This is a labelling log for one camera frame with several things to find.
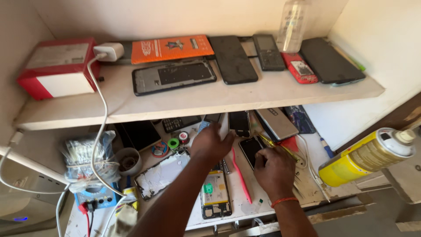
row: red and white box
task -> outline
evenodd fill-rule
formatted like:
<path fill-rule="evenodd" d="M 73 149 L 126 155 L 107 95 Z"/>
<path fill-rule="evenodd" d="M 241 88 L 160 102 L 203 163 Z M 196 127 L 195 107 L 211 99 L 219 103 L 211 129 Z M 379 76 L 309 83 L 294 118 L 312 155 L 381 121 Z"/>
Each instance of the red and white box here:
<path fill-rule="evenodd" d="M 17 81 L 36 100 L 94 93 L 96 86 L 87 67 L 94 58 L 94 46 L 93 37 L 40 42 Z M 91 69 L 97 78 L 99 62 Z"/>

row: plastic bag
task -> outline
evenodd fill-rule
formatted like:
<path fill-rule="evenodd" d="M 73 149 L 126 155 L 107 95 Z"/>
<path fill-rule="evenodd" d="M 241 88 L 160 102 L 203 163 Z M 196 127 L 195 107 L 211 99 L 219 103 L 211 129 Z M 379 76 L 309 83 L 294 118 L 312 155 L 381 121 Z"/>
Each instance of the plastic bag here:
<path fill-rule="evenodd" d="M 103 187 L 103 183 L 95 176 L 91 169 L 92 146 L 97 133 L 75 137 L 64 142 L 64 154 L 67 171 L 65 178 L 72 184 L 72 193 L 82 192 L 87 188 Z M 103 132 L 95 150 L 95 170 L 107 182 L 112 183 L 120 179 L 118 162 L 112 151 L 111 142 L 115 137 L 114 131 Z"/>

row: red feature phone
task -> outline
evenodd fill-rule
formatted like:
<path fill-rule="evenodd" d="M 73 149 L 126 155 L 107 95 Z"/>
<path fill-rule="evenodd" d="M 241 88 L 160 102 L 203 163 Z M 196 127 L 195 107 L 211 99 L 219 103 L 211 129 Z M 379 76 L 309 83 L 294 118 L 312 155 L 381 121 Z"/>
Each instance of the red feature phone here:
<path fill-rule="evenodd" d="M 308 64 L 297 53 L 281 53 L 288 70 L 300 84 L 312 84 L 319 80 Z"/>

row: yellow spray can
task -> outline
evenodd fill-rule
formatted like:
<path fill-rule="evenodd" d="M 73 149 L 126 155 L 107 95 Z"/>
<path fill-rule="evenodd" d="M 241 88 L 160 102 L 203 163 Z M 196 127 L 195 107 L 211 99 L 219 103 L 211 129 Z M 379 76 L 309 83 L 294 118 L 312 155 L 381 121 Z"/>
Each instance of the yellow spray can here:
<path fill-rule="evenodd" d="M 380 128 L 319 167 L 327 185 L 338 187 L 415 154 L 412 130 Z"/>

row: green spool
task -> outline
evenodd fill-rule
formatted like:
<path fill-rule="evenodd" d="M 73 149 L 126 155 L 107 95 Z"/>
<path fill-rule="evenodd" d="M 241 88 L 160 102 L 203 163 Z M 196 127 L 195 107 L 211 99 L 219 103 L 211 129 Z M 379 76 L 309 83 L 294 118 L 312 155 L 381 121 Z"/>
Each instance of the green spool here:
<path fill-rule="evenodd" d="M 177 148 L 180 145 L 180 141 L 177 138 L 171 138 L 170 140 L 168 140 L 168 147 L 171 150 L 174 150 L 175 148 Z"/>

